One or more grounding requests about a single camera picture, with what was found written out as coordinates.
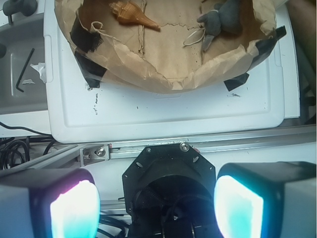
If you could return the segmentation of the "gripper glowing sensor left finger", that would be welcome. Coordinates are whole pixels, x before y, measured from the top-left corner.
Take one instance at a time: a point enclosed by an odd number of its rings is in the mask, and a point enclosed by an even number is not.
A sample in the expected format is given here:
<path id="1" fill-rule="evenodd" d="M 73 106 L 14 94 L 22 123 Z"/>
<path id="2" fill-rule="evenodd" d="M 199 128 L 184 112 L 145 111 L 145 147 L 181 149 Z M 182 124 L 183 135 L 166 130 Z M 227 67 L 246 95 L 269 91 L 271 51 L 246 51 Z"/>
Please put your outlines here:
<path id="1" fill-rule="evenodd" d="M 2 238 L 94 238 L 101 201 L 85 169 L 8 169 L 0 173 Z"/>

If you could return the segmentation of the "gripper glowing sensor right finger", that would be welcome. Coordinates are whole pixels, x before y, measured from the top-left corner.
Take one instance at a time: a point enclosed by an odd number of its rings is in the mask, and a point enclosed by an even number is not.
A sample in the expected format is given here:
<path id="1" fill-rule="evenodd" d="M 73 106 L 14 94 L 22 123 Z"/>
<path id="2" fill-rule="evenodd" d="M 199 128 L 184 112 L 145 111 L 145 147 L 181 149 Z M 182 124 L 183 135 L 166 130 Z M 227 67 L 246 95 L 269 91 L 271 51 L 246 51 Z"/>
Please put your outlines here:
<path id="1" fill-rule="evenodd" d="M 314 163 L 227 163 L 218 172 L 213 198 L 225 238 L 317 236 Z"/>

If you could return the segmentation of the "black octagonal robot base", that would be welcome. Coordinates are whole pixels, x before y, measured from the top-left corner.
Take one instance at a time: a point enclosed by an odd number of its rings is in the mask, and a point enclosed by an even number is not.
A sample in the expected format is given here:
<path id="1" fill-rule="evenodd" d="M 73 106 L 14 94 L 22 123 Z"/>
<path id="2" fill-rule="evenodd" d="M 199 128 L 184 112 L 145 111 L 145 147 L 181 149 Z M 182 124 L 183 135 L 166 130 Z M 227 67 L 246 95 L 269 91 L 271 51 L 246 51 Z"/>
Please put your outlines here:
<path id="1" fill-rule="evenodd" d="M 146 147 L 122 175 L 130 238 L 218 238 L 215 167 L 186 143 Z"/>

